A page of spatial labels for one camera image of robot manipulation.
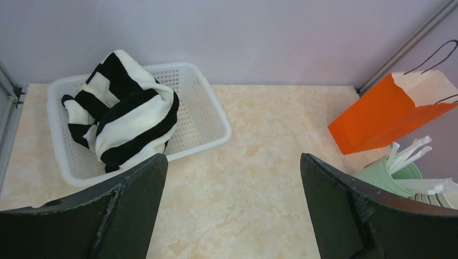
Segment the orange paper bag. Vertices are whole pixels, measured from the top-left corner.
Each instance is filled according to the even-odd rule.
[[[456,106],[458,90],[440,71],[391,73],[328,128],[351,154],[387,146]]]

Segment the white wall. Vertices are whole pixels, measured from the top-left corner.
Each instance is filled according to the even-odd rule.
[[[418,42],[391,70],[407,71],[420,65],[437,48],[451,39],[458,39],[458,8]],[[434,65],[437,61],[443,60],[453,47],[454,44],[448,44],[442,48],[429,64]],[[455,86],[458,86],[458,50],[435,69],[442,71]],[[399,144],[401,147],[408,146],[415,138],[425,135],[433,139],[431,144],[433,151],[415,163],[423,176],[428,178],[453,177],[454,181],[458,182],[458,108],[402,138]]]
[[[21,85],[110,51],[188,61],[211,83],[361,84],[442,0],[1,0],[0,60]]]

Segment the striped fabric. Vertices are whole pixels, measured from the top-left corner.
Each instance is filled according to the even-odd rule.
[[[73,140],[94,152],[105,171],[123,172],[163,153],[175,131],[177,94],[125,51],[108,55],[75,97],[65,95]]]

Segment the orange bag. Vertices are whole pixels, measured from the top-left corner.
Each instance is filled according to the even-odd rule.
[[[458,90],[440,71],[430,71],[435,66],[387,75],[332,122],[328,128],[342,154],[387,146],[458,106]]]

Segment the basket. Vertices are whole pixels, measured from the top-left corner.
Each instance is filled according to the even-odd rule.
[[[145,66],[161,84],[180,99],[177,129],[165,150],[168,161],[225,143],[231,125],[207,79],[190,63]],[[64,180],[76,187],[95,185],[119,173],[105,173],[94,153],[73,141],[68,112],[61,103],[65,94],[75,96],[89,74],[54,81],[48,89],[48,117],[52,145]]]

